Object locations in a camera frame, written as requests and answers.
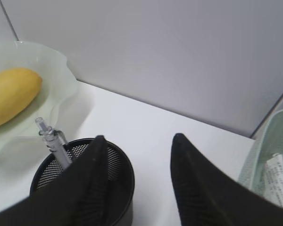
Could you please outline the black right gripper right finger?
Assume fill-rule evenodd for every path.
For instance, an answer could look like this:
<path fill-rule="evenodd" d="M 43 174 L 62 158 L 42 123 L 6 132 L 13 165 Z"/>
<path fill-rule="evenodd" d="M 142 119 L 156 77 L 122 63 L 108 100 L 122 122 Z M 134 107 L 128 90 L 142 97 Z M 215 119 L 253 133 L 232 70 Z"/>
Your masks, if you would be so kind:
<path fill-rule="evenodd" d="M 183 226 L 283 226 L 283 208 L 254 194 L 175 134 L 170 171 Z"/>

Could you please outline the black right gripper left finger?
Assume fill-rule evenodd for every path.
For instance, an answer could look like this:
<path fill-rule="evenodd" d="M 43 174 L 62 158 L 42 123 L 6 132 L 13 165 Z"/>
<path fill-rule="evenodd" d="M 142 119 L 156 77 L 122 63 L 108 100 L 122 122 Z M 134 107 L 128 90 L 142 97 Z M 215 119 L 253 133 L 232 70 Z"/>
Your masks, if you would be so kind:
<path fill-rule="evenodd" d="M 107 184 L 107 142 L 96 136 L 53 181 L 1 212 L 0 226 L 69 226 L 80 216 L 99 219 Z"/>

